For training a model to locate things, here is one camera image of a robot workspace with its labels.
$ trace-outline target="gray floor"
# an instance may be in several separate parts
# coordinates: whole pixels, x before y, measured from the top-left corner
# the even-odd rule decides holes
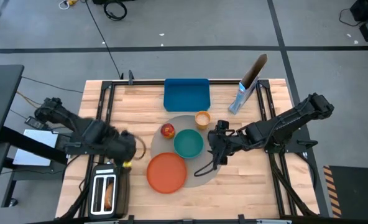
[[[61,0],[10,0],[0,18],[0,49],[104,47],[86,5],[58,8]],[[274,0],[287,46],[368,45],[357,27],[338,22],[341,9],[354,0]],[[113,22],[90,4],[110,47],[204,45],[278,46],[269,6],[264,0],[136,0],[125,3],[126,19]],[[350,14],[343,19],[354,22]],[[241,78],[263,51],[113,52],[121,72],[139,78]],[[268,51],[262,78],[286,78],[281,53]],[[368,167],[368,51],[288,52],[300,98],[314,91],[335,105],[332,117],[308,125],[318,169],[323,165]],[[82,90],[85,80],[117,79],[108,53],[0,54],[0,64],[23,64],[24,75],[65,88]],[[21,81],[19,90],[35,101],[57,96],[73,112],[81,95]],[[12,109],[33,114],[16,97]],[[9,113],[6,126],[23,132],[24,120]],[[0,178],[0,204],[9,175]],[[51,220],[60,181],[19,182],[20,204],[0,208],[0,223]]]

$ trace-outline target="cardboard box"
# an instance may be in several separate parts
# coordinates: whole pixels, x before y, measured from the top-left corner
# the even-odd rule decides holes
[[[245,74],[244,78],[239,82],[239,89],[236,95],[235,101],[228,107],[228,109],[233,113],[237,114],[239,109],[243,106],[243,104],[250,97],[254,88],[256,87],[256,83],[259,79],[259,75],[261,70],[264,68],[264,65],[267,63],[267,54],[262,54],[253,64],[252,68]]]

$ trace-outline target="black table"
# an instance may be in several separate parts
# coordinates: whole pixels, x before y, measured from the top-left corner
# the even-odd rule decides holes
[[[24,66],[22,65],[0,65],[0,173],[3,167],[13,169],[14,171],[23,169],[22,166],[13,165],[12,159],[6,157],[10,145],[17,146],[38,156],[50,159],[59,164],[58,168],[67,164],[67,155],[64,152],[55,150],[52,147],[3,126],[19,86],[23,70]],[[24,167],[26,170],[33,168],[38,170],[45,169],[44,167]],[[12,191],[14,190],[15,181],[14,175],[12,175],[9,186],[7,186],[2,207],[8,206]]]

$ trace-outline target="apple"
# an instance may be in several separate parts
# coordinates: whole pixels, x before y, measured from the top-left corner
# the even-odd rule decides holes
[[[162,125],[162,128],[160,128],[160,133],[166,139],[173,138],[175,134],[173,125],[169,123]]]

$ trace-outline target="teal bowl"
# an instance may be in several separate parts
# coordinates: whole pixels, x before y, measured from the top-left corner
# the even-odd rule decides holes
[[[174,137],[174,151],[184,159],[199,156],[203,149],[203,138],[198,131],[186,129]]]

